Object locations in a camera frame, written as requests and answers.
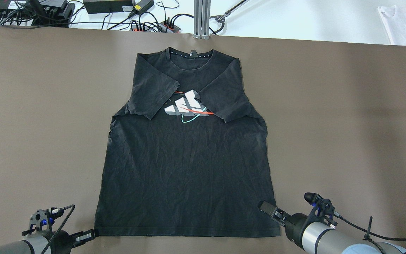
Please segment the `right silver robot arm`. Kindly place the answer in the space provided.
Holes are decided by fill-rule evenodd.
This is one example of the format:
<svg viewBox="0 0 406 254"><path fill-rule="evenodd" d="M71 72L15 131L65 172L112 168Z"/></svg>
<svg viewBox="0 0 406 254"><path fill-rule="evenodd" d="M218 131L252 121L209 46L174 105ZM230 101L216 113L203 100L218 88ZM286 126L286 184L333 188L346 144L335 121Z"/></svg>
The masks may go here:
<svg viewBox="0 0 406 254"><path fill-rule="evenodd" d="M374 241L371 224L367 229L360 228L364 233L362 240L336 230L334 217L345 218L331 201L314 193L306 193L305 199L313 207L309 215L290 215L266 201L261 201L258 208L282 225L286 237L308 254L406 254L405 248L393 244L396 238L382 236L382 242Z"/></svg>

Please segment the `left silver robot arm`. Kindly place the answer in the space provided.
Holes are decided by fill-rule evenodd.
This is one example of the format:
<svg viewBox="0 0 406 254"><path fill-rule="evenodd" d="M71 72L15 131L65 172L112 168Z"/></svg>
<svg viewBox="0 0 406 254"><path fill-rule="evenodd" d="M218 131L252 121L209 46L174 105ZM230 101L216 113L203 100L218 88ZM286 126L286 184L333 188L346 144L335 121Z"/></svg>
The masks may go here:
<svg viewBox="0 0 406 254"><path fill-rule="evenodd" d="M71 235L61 230L55 238L50 233L36 232L23 236L22 240L0 245L0 254L70 254L72 249L97 237L92 229Z"/></svg>

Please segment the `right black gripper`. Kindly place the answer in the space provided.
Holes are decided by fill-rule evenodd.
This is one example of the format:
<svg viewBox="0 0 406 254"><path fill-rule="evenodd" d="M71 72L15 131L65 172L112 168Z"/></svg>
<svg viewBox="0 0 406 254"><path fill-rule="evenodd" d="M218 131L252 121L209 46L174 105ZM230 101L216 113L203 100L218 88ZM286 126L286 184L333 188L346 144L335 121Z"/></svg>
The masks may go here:
<svg viewBox="0 0 406 254"><path fill-rule="evenodd" d="M285 228L286 237L300 247L300 249L303 249L303 233L309 224L312 223L309 216L302 213L289 215L267 201L260 201L258 208L269 216L276 215L278 224Z"/></svg>

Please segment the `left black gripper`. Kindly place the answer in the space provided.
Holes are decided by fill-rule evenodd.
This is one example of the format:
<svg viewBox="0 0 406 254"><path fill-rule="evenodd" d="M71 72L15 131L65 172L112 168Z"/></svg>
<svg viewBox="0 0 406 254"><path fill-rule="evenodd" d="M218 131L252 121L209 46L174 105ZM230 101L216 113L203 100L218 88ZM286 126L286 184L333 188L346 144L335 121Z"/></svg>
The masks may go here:
<svg viewBox="0 0 406 254"><path fill-rule="evenodd" d="M50 246L47 248L47 251L50 251L50 254L70 254L72 249L80 245L79 242L93 241L98 236L98 232L94 229L77 232L71 235L61 230L54 238L50 239Z"/></svg>

